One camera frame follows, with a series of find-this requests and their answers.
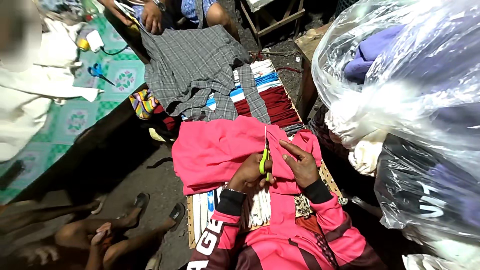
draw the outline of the foot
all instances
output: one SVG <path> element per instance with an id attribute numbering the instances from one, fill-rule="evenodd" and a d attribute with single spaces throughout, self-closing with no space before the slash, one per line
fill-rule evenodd
<path id="1" fill-rule="evenodd" d="M 177 203 L 165 221 L 171 232 L 178 228 L 183 216 L 185 216 L 185 206 L 182 203 Z"/>
<path id="2" fill-rule="evenodd" d="M 125 218 L 122 218 L 125 222 L 126 228 L 134 228 L 138 226 L 140 218 L 142 218 L 145 213 L 149 201 L 150 195 L 148 193 L 142 192 L 137 195 L 135 203 L 133 204 L 135 208 Z"/>
<path id="3" fill-rule="evenodd" d="M 90 203 L 90 205 L 92 206 L 90 208 L 92 210 L 90 213 L 92 213 L 94 215 L 100 213 L 106 199 L 107 199 L 107 195 L 102 195 L 102 196 L 96 198 L 92 203 Z"/>

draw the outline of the watch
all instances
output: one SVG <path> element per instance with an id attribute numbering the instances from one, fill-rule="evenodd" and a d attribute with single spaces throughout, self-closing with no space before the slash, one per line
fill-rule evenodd
<path id="1" fill-rule="evenodd" d="M 167 7 L 165 6 L 165 4 L 160 2 L 160 0 L 152 0 L 152 1 L 160 9 L 161 12 L 165 12 L 167 10 Z"/>

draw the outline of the hand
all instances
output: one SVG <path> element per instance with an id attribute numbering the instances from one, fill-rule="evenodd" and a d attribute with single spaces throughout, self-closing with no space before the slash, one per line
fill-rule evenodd
<path id="1" fill-rule="evenodd" d="M 100 228 L 98 228 L 90 244 L 94 246 L 101 244 L 103 240 L 110 235 L 111 227 L 112 227 L 112 223 L 106 222 Z"/>
<path id="2" fill-rule="evenodd" d="M 253 187 L 257 181 L 260 181 L 260 187 L 265 185 L 265 175 L 260 173 L 260 161 L 262 160 L 262 154 L 251 154 L 238 168 L 233 175 L 232 179 L 228 183 L 227 188 L 242 191 L 244 187 Z M 265 161 L 265 170 L 270 174 L 270 183 L 273 184 L 275 180 L 272 177 L 272 161 Z"/>
<path id="3" fill-rule="evenodd" d="M 154 35 L 160 35 L 163 33 L 162 12 L 151 0 L 144 5 L 144 11 L 142 12 L 142 23 L 144 24 L 145 29 Z"/>
<path id="4" fill-rule="evenodd" d="M 117 5 L 113 0 L 98 0 L 102 5 L 104 5 L 112 14 L 117 17 L 123 24 L 130 27 L 133 25 L 133 22 L 130 21 L 123 13 L 118 9 Z"/>
<path id="5" fill-rule="evenodd" d="M 297 158 L 295 161 L 289 155 L 282 155 L 287 165 L 292 169 L 293 176 L 297 184 L 302 187 L 308 187 L 320 177 L 318 174 L 315 158 L 309 152 L 303 151 L 300 147 L 290 142 L 280 140 L 280 145 L 285 148 L 292 156 Z"/>

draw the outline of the yellow spool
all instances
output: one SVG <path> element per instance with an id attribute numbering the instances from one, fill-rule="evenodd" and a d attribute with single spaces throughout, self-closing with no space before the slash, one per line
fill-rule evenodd
<path id="1" fill-rule="evenodd" d="M 77 42 L 77 46 L 82 50 L 82 51 L 88 51 L 90 49 L 90 44 L 88 44 L 88 41 L 86 39 L 79 39 Z"/>

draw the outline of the power cord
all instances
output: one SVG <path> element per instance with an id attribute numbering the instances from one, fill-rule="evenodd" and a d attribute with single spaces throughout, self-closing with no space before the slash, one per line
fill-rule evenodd
<path id="1" fill-rule="evenodd" d="M 128 45 L 125 46 L 123 49 L 117 51 L 117 52 L 108 53 L 108 52 L 105 51 L 105 49 L 103 48 L 103 46 L 100 46 L 100 49 L 102 50 L 102 52 L 104 52 L 105 54 L 108 54 L 108 55 L 116 55 L 116 54 L 119 54 L 119 53 L 123 52 L 123 51 L 124 51 L 125 49 L 127 49 L 127 48 L 128 48 Z"/>

